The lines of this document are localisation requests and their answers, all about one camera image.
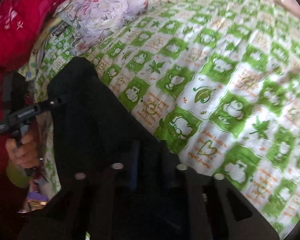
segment hand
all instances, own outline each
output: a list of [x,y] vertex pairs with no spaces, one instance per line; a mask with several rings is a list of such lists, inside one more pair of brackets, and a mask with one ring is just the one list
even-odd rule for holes
[[32,168],[39,165],[39,158],[37,152],[37,143],[35,141],[34,130],[29,130],[21,138],[21,145],[17,147],[15,139],[9,138],[6,141],[6,150],[9,154],[10,160],[23,168]]

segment metal screw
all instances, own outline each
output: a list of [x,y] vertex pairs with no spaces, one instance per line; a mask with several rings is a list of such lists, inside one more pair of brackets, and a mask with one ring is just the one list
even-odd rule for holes
[[75,177],[75,179],[77,179],[77,180],[83,180],[83,179],[86,178],[86,174],[84,174],[84,173],[82,173],[82,172],[79,172],[79,173],[77,173],[74,177]]
[[111,168],[114,170],[122,170],[123,169],[123,164],[122,163],[114,163],[111,165]]
[[179,171],[185,171],[187,169],[188,169],[188,167],[184,164],[178,164],[177,165],[177,170],[179,170]]
[[222,173],[216,173],[213,175],[216,180],[223,180],[225,176]]

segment wrinkled cloth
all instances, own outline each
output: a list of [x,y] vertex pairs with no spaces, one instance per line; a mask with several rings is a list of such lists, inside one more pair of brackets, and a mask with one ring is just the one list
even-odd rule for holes
[[3,0],[0,3],[0,81],[27,60],[47,15],[64,0]]
[[23,75],[27,82],[35,78],[37,74],[37,66],[41,65],[45,41],[51,36],[52,33],[55,33],[55,31],[59,29],[62,29],[63,31],[64,25],[67,24],[62,21],[60,17],[50,18],[44,24],[42,32],[40,33],[35,44],[32,47],[29,61],[18,70],[18,73]]
[[146,0],[71,0],[55,13],[74,27],[71,53],[81,55],[146,8]]
[[[47,85],[72,59],[70,47],[51,49],[69,43],[72,29],[47,42],[36,101],[47,99]],[[184,164],[223,173],[281,239],[290,233],[300,219],[300,20],[266,0],[179,0],[84,57]],[[48,122],[38,121],[58,188]]]
[[79,56],[117,32],[125,22],[167,1],[175,0],[67,0],[55,14],[74,27],[75,42],[70,52]]

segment green sleeve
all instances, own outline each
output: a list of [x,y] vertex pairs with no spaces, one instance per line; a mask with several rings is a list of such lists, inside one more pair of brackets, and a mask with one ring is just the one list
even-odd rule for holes
[[32,177],[24,176],[20,170],[9,160],[6,168],[6,174],[9,180],[17,187],[27,188]]

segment green and white patterned sheet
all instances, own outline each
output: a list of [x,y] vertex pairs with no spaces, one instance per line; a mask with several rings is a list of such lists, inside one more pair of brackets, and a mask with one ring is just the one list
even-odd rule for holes
[[[71,60],[72,27],[51,37],[35,99]],[[300,218],[300,21],[265,0],[180,0],[84,55],[101,81],[198,173],[223,173],[283,239]],[[46,167],[60,189],[51,117]]]

